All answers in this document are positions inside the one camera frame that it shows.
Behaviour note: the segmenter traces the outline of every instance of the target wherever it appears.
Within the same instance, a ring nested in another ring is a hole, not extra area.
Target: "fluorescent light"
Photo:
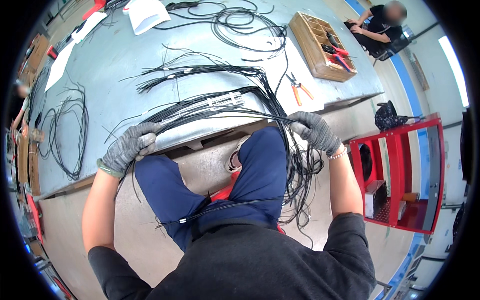
[[[456,85],[458,85],[458,90],[460,92],[460,98],[462,99],[463,106],[468,106],[468,96],[467,96],[467,87],[465,86],[465,78],[463,77],[462,68],[460,63],[458,63],[458,58],[456,57],[455,51],[452,48],[452,44],[446,36],[443,36],[438,39],[440,46],[447,56],[448,63],[450,68],[452,68],[453,75],[455,76]]]

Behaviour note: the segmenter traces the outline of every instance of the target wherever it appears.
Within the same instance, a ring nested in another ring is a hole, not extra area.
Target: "gray table surface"
[[[374,96],[384,92],[380,79],[363,49],[343,25],[343,18],[336,16],[322,1],[253,0],[253,2],[258,5],[261,12],[270,11],[272,5],[275,5],[274,11],[266,16],[278,25],[288,24],[297,11],[324,19],[335,29],[351,56],[356,57],[353,58],[353,61],[358,74],[350,80],[340,83],[315,78],[315,82],[324,93],[327,102]],[[249,5],[237,0],[224,1],[224,3],[227,6],[247,7]],[[200,5],[193,11],[208,13],[218,11],[218,7],[213,4],[205,4]],[[175,12],[186,14],[183,10]],[[108,132],[102,126],[111,130],[120,120],[141,114],[149,108],[164,103],[202,93],[227,91],[252,84],[242,76],[224,72],[197,74],[180,78],[178,81],[164,82],[154,87],[149,93],[139,95],[135,90],[136,84],[148,78],[162,77],[163,73],[157,72],[149,76],[122,82],[119,82],[119,80],[138,75],[142,68],[161,65],[166,51],[162,43],[168,44],[172,48],[190,48],[195,51],[216,54],[233,65],[245,64],[240,60],[241,55],[238,49],[224,44],[212,34],[210,24],[196,24],[165,31],[150,29],[139,36],[135,36],[128,16],[123,15],[121,10],[117,10],[113,16],[108,18],[108,22],[111,19],[116,23],[110,28],[106,26],[99,28],[94,32],[91,40],[86,39],[75,45],[66,66],[72,80],[85,87],[86,106],[89,114],[87,143],[80,180],[96,173],[96,159],[103,156],[108,146],[114,141],[114,138],[110,138],[106,144],[104,143]],[[171,18],[171,21],[160,26],[170,27],[187,21],[174,15]],[[254,23],[254,25],[256,28],[263,26],[260,23]],[[288,29],[287,36],[291,38],[306,63],[305,57],[290,29]],[[182,52],[178,50],[168,50],[166,60],[181,54]],[[183,60],[182,62],[185,63],[184,65],[210,64],[206,59]],[[45,103],[43,101],[44,95],[39,93],[36,96],[32,105],[31,122],[35,120],[39,111],[42,111],[45,115],[50,108],[58,109],[60,102],[69,94],[59,95],[65,86],[72,87],[66,73],[48,90]],[[254,97],[244,97],[244,99],[246,107],[263,110],[262,105]],[[115,134],[121,134],[128,126],[139,123],[157,111],[154,110],[142,117],[124,122],[115,131]],[[250,118],[196,121],[195,124],[183,125],[160,135],[159,138],[161,137],[161,139],[158,138],[156,142],[157,148],[167,148],[252,121],[254,120]],[[49,120],[44,125],[46,141],[48,140],[48,125]],[[78,123],[73,115],[66,115],[61,118],[57,129],[57,142],[64,163],[70,169],[73,169],[78,157],[78,132]],[[46,148],[47,142],[43,142],[40,149],[45,152]],[[39,158],[38,169],[40,189],[43,196],[52,194],[73,183],[67,179],[66,174],[60,169],[52,156],[47,159]]]

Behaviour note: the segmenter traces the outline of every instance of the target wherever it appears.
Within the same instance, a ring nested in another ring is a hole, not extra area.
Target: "blue floor stripe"
[[[365,11],[365,8],[358,3],[356,0],[345,0],[359,15]],[[423,113],[421,111],[420,101],[417,96],[417,92],[415,91],[415,87],[413,86],[413,82],[407,72],[405,64],[403,63],[402,59],[398,55],[394,55],[390,58],[392,61],[400,80],[402,81],[403,87],[405,88],[405,92],[407,93],[408,101],[412,108],[412,112],[414,116],[422,116]],[[421,166],[421,183],[420,183],[420,190],[421,190],[421,198],[427,199],[428,198],[428,185],[430,184],[430,163],[429,163],[429,147],[428,147],[428,137],[425,136],[424,133],[421,131],[417,132],[419,136],[419,144],[420,144],[420,166]],[[413,259],[413,254],[418,248],[418,245],[421,241],[423,234],[415,233],[413,235],[412,244],[410,245],[410,249],[408,251],[407,256],[403,260],[402,264],[400,265],[397,272],[394,274],[392,279],[388,282],[389,285],[392,286],[392,291],[390,292],[387,300],[394,295],[395,290],[398,288],[398,285],[402,281],[405,273],[407,271],[408,265],[410,265],[411,260]],[[383,296],[383,291],[375,298],[375,300],[380,300]]]

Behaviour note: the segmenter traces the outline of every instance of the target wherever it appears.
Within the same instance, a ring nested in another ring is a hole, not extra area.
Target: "wooden compartment box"
[[[357,74],[357,69],[350,56],[342,56],[351,68],[351,72],[348,72],[339,63],[329,60],[335,60],[333,55],[323,51],[322,44],[332,45],[327,38],[327,32],[335,38],[339,48],[348,51],[328,22],[302,12],[296,12],[290,20],[289,26],[297,38],[314,77],[344,82]]]

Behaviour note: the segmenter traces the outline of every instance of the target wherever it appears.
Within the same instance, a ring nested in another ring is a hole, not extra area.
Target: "gray work glove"
[[[122,178],[131,161],[139,161],[155,150],[155,132],[161,127],[159,123],[152,122],[129,127],[103,158],[97,160],[98,167],[114,177]]]
[[[342,140],[333,133],[320,115],[298,111],[288,118],[298,121],[290,125],[295,133],[309,142],[313,148],[325,151],[328,156],[333,155],[342,144]]]

